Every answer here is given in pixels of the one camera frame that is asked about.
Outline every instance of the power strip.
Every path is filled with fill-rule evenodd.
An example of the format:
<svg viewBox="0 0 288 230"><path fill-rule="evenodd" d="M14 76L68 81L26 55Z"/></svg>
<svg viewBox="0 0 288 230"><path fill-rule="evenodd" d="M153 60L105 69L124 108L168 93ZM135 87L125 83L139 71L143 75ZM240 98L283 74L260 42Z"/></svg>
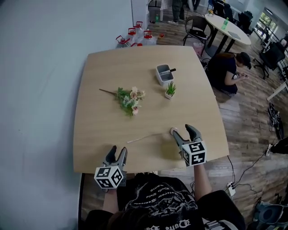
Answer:
<svg viewBox="0 0 288 230"><path fill-rule="evenodd" d="M236 191L235 191L235 189L234 189L233 182L229 182L229 183L227 184L227 188L228 188L228 192L229 192L230 196L234 196L235 193L236 193Z"/></svg>

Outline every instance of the blue chair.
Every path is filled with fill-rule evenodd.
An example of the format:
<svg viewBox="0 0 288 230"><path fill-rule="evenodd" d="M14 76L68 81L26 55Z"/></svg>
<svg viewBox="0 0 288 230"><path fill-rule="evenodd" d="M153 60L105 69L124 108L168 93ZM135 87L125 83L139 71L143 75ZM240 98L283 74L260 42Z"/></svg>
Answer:
<svg viewBox="0 0 288 230"><path fill-rule="evenodd" d="M208 0L208 7L207 7L207 10L209 8L209 6L212 6L212 10L214 9L214 5L213 5L213 1L212 0Z"/></svg>

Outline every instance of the wooden floor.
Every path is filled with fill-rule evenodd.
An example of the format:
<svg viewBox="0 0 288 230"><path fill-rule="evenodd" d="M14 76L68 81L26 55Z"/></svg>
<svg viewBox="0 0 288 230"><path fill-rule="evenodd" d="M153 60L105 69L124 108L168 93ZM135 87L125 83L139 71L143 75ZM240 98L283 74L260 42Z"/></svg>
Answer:
<svg viewBox="0 0 288 230"><path fill-rule="evenodd" d="M158 40L160 45L183 45L185 36L184 22L179 26L167 24L172 19L171 10L164 11L163 22L149 25L154 35L164 33L165 37ZM218 45L223 35L218 33L213 44ZM256 34L250 36L252 45L244 46L235 43L231 52L247 52L251 59L258 58L257 50L261 49L260 41ZM270 127L267 114L268 101L266 98L272 94L282 83L278 70L270 71L270 78L263 80L262 71L259 69L243 68L241 71L249 74L250 78L237 83L238 93L230 98L214 90L219 110L222 115L227 141L229 144L230 159L233 163L236 181L239 180L245 169L250 167L266 151L269 143L276 143L275 130ZM288 136L288 93L283 91L272 99L276 109L280 111L281 118ZM232 167L227 157L223 157L205 164L213 190L225 190L228 182L233 181ZM160 176L179 178L189 189L194 180L193 167L176 168L173 170L159 171ZM263 156L253 168L247 170L238 186L233 201L243 214L246 223L252 221L252 214L257 201L256 197L262 196L264 201L274 203L275 193L285 194L288 183L288 155L272 154ZM88 212L99 209L103 205L104 194L98 189L93 175L87 174L82 200L82 218Z"/></svg>

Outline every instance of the wooden table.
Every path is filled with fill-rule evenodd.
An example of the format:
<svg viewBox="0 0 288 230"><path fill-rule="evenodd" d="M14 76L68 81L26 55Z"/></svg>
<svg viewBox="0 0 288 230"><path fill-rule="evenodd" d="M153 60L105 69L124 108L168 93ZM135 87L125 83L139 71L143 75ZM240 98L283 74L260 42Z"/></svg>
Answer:
<svg viewBox="0 0 288 230"><path fill-rule="evenodd" d="M165 98L155 67L168 64L177 86L172 100ZM137 116L128 117L114 96L133 86L145 90ZM89 54L79 89L74 128L74 171L94 173L113 145L117 154L127 147L129 173L185 167L175 140L177 127L188 139L185 124L196 127L207 145L207 160L227 156L228 144L218 105L202 65L191 47L143 46ZM127 144L149 134L163 133Z"/></svg>
<svg viewBox="0 0 288 230"><path fill-rule="evenodd" d="M228 22L226 29L222 30L222 26L223 26L223 23L225 21L224 18L221 18L217 15L209 16L208 14L205 15L205 18L206 18L207 22L209 22L214 27L214 31L213 31L212 37L208 43L207 48L210 48L212 46L213 40L215 39L218 31L220 31L224 34L224 37L223 37L223 39L222 39L222 41L221 41L221 43L220 43L220 45L219 45L219 47L215 53L213 53L212 51L210 52L209 49L206 49L206 52L209 54L209 56L212 57L215 54L220 53L223 46L225 45L225 42L227 41L228 37L231 38L231 41L230 41L229 45L227 46L225 52L229 52L230 48L232 47L232 45L234 44L235 41L237 41L241 44L244 44L244 45L251 45L250 38L238 26L236 26L232 22ZM229 31L237 34L240 37L240 39L234 38L229 33Z"/></svg>

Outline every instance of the white sneaker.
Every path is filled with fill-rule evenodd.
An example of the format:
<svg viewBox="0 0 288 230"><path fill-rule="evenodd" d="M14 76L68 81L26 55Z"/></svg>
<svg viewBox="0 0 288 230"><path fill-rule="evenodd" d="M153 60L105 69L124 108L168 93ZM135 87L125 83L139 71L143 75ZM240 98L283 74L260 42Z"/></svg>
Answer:
<svg viewBox="0 0 288 230"><path fill-rule="evenodd" d="M175 21L167 21L168 24L174 25L174 26L178 26L179 23L175 22Z"/></svg>
<svg viewBox="0 0 288 230"><path fill-rule="evenodd" d="M268 149L267 149L267 152L266 152L266 156L269 156L270 155L270 149L273 145L269 144L268 146Z"/></svg>

